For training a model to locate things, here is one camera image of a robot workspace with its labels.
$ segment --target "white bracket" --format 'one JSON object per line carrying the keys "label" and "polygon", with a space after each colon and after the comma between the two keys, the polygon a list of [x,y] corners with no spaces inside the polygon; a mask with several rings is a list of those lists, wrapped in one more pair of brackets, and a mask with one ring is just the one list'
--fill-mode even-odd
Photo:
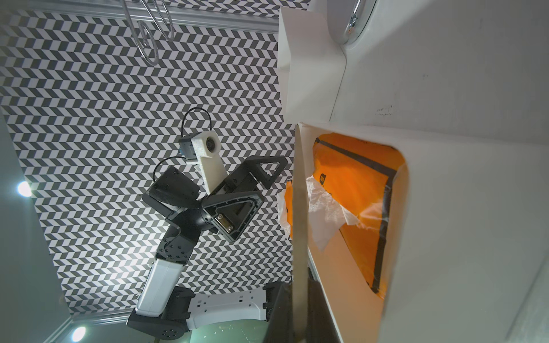
{"label": "white bracket", "polygon": [[[215,143],[212,151],[206,145],[208,138],[211,138]],[[191,143],[193,143],[194,153],[198,159],[199,172],[204,179],[204,188],[206,193],[211,194],[228,175],[219,156],[221,142],[214,131],[204,131],[194,136]]]}

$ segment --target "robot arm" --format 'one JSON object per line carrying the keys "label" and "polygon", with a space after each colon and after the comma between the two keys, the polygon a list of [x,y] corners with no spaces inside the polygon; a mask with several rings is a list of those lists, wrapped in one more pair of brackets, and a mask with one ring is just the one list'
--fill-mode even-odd
{"label": "robot arm", "polygon": [[[204,324],[266,319],[265,289],[202,295],[176,286],[201,233],[221,233],[234,243],[264,201],[257,184],[270,188],[287,165],[284,156],[252,156],[227,175],[219,151],[219,139],[212,131],[180,139],[180,152],[200,166],[208,193],[204,198],[198,200],[199,186],[173,166],[143,194],[142,200],[170,226],[128,326],[171,340]],[[278,163],[271,176],[261,168],[264,163]]]}

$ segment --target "black bracket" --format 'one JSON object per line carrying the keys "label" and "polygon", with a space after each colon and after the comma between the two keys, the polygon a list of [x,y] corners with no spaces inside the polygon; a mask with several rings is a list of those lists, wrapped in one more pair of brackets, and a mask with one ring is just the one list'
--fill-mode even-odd
{"label": "black bracket", "polygon": [[228,241],[234,243],[264,201],[265,198],[258,190],[213,194],[202,201],[202,208],[210,224],[216,227]]}
{"label": "black bracket", "polygon": [[164,313],[158,317],[146,317],[138,315],[134,309],[126,325],[161,340],[179,339],[189,331],[189,304],[194,297],[195,294],[190,289],[175,286]]}

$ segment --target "white paper towel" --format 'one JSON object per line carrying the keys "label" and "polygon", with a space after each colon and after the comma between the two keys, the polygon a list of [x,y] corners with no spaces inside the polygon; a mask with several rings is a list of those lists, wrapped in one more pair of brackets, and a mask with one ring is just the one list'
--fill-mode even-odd
{"label": "white paper towel", "polygon": [[[307,192],[309,193],[309,224],[312,229],[312,238],[318,248],[323,251],[330,239],[343,224],[357,225],[358,218],[341,206],[312,176],[307,178]],[[286,237],[290,237],[290,224],[286,213],[284,194],[278,193],[278,223],[284,229]]]}

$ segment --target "white wall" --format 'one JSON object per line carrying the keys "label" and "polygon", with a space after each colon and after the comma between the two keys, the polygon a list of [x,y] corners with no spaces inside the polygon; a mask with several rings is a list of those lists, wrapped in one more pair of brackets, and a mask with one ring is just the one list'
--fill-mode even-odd
{"label": "white wall", "polygon": [[379,0],[331,121],[549,144],[549,2]]}
{"label": "white wall", "polygon": [[17,192],[24,176],[0,116],[3,340],[42,343],[69,317],[69,309],[34,204]]}

